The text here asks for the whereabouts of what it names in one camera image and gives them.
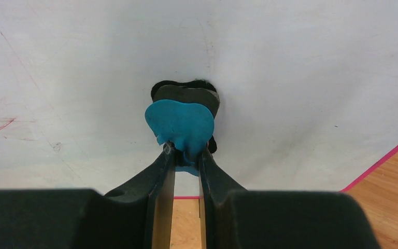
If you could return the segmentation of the blue whiteboard eraser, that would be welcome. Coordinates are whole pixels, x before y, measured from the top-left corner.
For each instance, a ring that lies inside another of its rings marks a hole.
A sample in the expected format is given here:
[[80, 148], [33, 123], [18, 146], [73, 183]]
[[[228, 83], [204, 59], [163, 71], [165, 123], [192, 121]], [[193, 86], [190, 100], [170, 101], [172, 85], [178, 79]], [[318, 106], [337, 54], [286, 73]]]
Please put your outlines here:
[[198, 176], [195, 163], [204, 149], [217, 150], [215, 117], [220, 107], [217, 89], [204, 79], [189, 82], [163, 80], [150, 93], [152, 104], [145, 120], [158, 144], [172, 143], [182, 153], [178, 172]]

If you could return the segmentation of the pink-framed whiteboard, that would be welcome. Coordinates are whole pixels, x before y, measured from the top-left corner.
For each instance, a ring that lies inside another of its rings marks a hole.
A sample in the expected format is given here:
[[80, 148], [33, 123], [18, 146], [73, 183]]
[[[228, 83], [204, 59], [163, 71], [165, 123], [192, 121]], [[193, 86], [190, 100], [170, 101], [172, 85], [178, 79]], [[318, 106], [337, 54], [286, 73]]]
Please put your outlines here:
[[343, 189], [398, 144], [398, 1], [0, 1], [0, 188], [126, 182], [167, 79], [217, 88], [244, 187]]

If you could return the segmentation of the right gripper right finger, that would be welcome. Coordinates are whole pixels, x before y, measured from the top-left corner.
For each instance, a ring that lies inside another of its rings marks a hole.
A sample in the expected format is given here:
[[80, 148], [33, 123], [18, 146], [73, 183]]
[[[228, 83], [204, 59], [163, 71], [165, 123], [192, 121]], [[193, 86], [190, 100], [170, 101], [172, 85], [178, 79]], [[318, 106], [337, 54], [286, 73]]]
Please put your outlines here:
[[380, 248], [348, 194], [247, 190], [207, 150], [198, 169], [203, 248]]

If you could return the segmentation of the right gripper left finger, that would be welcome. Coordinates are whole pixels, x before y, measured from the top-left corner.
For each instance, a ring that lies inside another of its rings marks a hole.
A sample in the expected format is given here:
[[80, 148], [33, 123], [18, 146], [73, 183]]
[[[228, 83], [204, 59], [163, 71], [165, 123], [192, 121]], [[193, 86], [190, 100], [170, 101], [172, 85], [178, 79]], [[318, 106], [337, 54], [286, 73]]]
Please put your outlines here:
[[0, 190], [0, 248], [169, 248], [176, 151], [101, 195], [93, 189]]

